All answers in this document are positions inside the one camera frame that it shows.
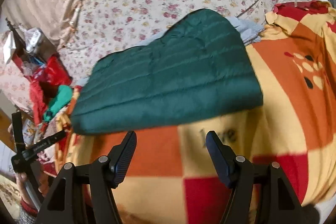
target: silver screw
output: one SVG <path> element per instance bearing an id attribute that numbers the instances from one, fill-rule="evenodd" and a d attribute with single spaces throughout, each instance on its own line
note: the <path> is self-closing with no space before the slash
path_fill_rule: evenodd
<path id="1" fill-rule="evenodd" d="M 272 166 L 276 169 L 278 169 L 280 167 L 280 164 L 277 163 L 276 161 L 272 162 Z"/>
<path id="2" fill-rule="evenodd" d="M 244 162 L 244 161 L 245 161 L 245 158 L 244 158 L 243 156 L 237 156 L 237 157 L 236 157 L 236 161 Z"/>
<path id="3" fill-rule="evenodd" d="M 72 167 L 72 164 L 70 162 L 68 162 L 67 164 L 64 164 L 64 169 L 66 170 L 71 169 L 71 167 Z"/>
<path id="4" fill-rule="evenodd" d="M 107 161 L 107 159 L 108 158 L 106 156 L 101 156 L 98 160 L 99 160 L 99 162 L 103 163 L 103 162 Z"/>

